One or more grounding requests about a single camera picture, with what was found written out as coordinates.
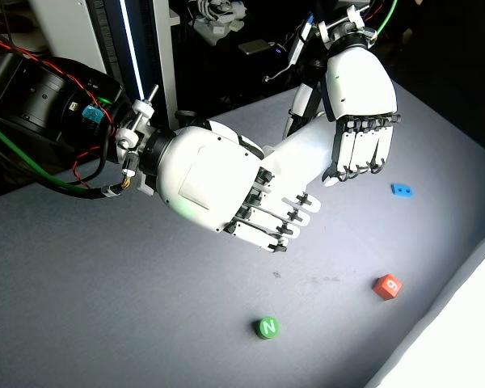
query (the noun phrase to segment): blue rectangular piece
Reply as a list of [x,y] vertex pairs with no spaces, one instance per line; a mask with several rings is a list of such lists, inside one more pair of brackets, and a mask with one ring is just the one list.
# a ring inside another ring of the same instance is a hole
[[406,198],[413,197],[413,190],[406,184],[394,183],[391,185],[391,191],[395,196],[405,196]]

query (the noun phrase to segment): gray table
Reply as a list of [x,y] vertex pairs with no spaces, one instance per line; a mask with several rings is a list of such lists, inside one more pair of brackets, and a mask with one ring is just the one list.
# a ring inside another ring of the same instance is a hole
[[[0,197],[0,387],[363,386],[485,236],[485,151],[397,91],[385,170],[311,184],[322,210],[286,254],[136,191]],[[292,97],[218,119],[275,144]],[[388,272],[404,289],[382,302],[370,288]],[[276,339],[252,331],[265,315],[281,322]]]

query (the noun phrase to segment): red cube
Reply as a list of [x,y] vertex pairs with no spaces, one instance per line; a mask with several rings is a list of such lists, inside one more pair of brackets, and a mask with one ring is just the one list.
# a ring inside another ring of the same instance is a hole
[[388,299],[393,299],[396,297],[402,287],[403,283],[395,279],[393,275],[388,274],[380,279],[377,279],[373,290],[377,295],[387,301]]

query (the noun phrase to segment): light strip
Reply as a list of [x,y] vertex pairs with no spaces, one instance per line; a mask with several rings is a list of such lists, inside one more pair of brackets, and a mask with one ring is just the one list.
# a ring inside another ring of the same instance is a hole
[[135,45],[131,37],[131,27],[129,26],[128,10],[126,8],[126,1],[120,0],[120,9],[122,10],[122,20],[124,21],[124,30],[128,37],[129,53],[131,54],[131,62],[135,71],[135,79],[137,80],[138,94],[140,99],[144,99],[144,90],[142,89],[142,81],[140,79],[140,72],[138,71],[137,54],[135,53]]

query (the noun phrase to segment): green bottle cap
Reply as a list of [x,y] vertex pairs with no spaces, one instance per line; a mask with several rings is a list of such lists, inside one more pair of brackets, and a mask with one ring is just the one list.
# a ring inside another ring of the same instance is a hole
[[273,317],[262,318],[259,321],[259,336],[265,340],[270,340],[278,335],[280,324]]

